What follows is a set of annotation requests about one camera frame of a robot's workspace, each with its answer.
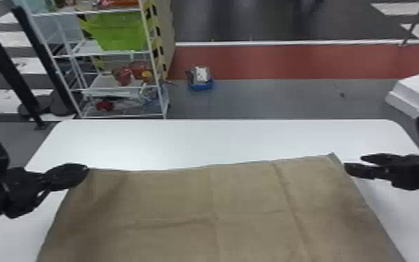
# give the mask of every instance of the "black pole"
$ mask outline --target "black pole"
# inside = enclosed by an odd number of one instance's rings
[[[418,23],[419,23],[419,11],[416,15],[416,18],[414,19],[413,24],[411,24],[411,27],[409,27],[408,36],[403,40],[403,43],[401,44],[402,47],[407,45],[409,39],[413,37],[413,31]]]
[[[26,107],[29,115],[38,124],[38,127],[44,127],[45,122],[39,116],[40,104],[29,90],[28,84],[24,81],[23,76],[19,73],[15,64],[11,61],[6,50],[0,43],[0,73],[5,80],[11,85],[12,89]]]
[[[51,105],[51,113],[56,115],[73,114],[74,106],[72,104],[72,100],[65,90],[60,77],[56,74],[56,69],[50,59],[50,55],[47,52],[46,47],[39,41],[37,34],[31,26],[26,11],[21,6],[16,6],[11,10],[28,36],[29,42],[33,45],[36,54],[39,56],[40,62],[44,65],[44,68],[49,75],[50,80],[54,84],[58,96],[60,97],[60,101],[58,101],[59,103],[54,99],[53,104]]]

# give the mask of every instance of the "shelf rack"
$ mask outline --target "shelf rack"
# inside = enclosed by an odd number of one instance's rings
[[[138,0],[136,6],[106,9],[97,8],[96,0],[70,0],[74,5],[62,8],[56,7],[55,0],[21,2],[80,118],[166,118],[170,101],[164,80],[175,50],[173,28],[168,27],[172,24],[170,0]],[[114,13],[141,14],[145,35],[141,49],[105,50],[94,33],[88,35],[81,26],[81,20]],[[122,86],[116,81],[111,71],[134,61],[151,65],[152,84],[132,79]],[[114,109],[98,110],[96,104],[103,99],[110,100]]]

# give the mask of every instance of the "metal shelf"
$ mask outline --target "metal shelf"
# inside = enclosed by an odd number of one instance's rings
[[[148,86],[143,84],[142,80],[132,80],[129,85],[120,86],[120,83],[111,74],[116,68],[129,66],[133,61],[147,61],[150,67],[146,70],[152,72],[156,83],[160,83],[161,78],[165,77],[164,68],[160,64],[158,65],[158,63],[162,63],[161,56],[164,53],[159,52],[159,48],[162,50],[163,44],[161,34],[157,33],[159,28],[156,25],[157,12],[154,10],[154,2],[139,0],[138,6],[98,10],[92,4],[93,0],[80,0],[78,5],[50,11],[43,2],[38,2],[38,8],[30,8],[29,3],[31,2],[22,1],[24,9],[29,15],[29,21],[48,50],[65,89],[70,95],[81,93],[84,97],[81,102],[73,101],[80,118],[147,116],[166,118],[169,97],[165,86],[161,87],[157,84]],[[141,50],[103,50],[97,40],[91,39],[101,35],[94,31],[86,34],[81,27],[81,22],[77,21],[77,15],[130,12],[140,12],[139,19],[145,34]],[[88,20],[90,17],[86,16],[82,19]],[[61,46],[62,50],[57,50],[56,54],[52,54],[51,45]],[[68,76],[76,80],[74,86],[68,84],[66,76],[62,73],[64,71],[69,72]],[[158,90],[157,97],[148,100],[143,96],[143,93],[146,93],[142,92],[145,88]],[[110,100],[116,106],[115,109],[110,112],[97,110],[97,102],[109,97],[114,97]]]

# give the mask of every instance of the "beige cloth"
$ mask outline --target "beige cloth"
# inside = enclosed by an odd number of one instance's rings
[[[403,260],[330,155],[91,171],[68,192],[38,261]]]

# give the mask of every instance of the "floor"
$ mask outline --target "floor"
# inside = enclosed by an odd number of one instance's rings
[[[0,41],[31,89],[50,92],[52,84],[9,8],[9,1],[0,0]],[[273,0],[269,5],[173,0],[173,8],[179,47],[171,77],[179,87],[170,91],[169,118],[384,118],[398,122],[419,145],[413,121],[384,103],[396,79],[419,73],[419,45],[383,45],[407,36],[418,0]],[[412,39],[419,43],[419,25]],[[186,46],[256,40],[307,42]],[[214,90],[185,88],[183,71],[195,64],[212,67]],[[9,89],[0,75],[0,91]],[[0,141],[18,166],[27,163],[56,123],[34,130],[33,123],[16,122],[14,112],[0,114]]]

